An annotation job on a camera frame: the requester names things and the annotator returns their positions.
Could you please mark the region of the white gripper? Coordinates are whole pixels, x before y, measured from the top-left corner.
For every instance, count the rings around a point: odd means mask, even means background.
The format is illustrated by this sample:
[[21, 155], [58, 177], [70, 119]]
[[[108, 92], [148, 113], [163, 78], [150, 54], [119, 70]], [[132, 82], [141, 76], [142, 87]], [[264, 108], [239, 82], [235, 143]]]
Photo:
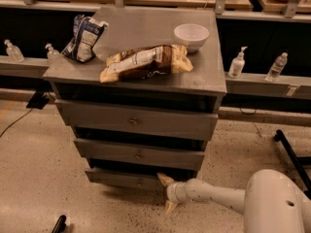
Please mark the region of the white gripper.
[[162, 185], [166, 188], [168, 200], [165, 202], [165, 213], [170, 215], [178, 206], [179, 203], [185, 203], [188, 199], [186, 194], [186, 184], [182, 182], [174, 182], [171, 177], [158, 172], [157, 177], [159, 178]]

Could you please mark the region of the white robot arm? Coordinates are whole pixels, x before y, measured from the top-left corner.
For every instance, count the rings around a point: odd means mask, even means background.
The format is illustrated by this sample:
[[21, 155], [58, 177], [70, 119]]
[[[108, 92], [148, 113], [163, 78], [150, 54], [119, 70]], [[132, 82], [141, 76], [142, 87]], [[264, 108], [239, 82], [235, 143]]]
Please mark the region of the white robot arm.
[[188, 202], [212, 201], [244, 216], [245, 233], [311, 233], [311, 201], [284, 174], [270, 169], [255, 172], [244, 189], [211, 185], [203, 180], [177, 182], [163, 173], [165, 212]]

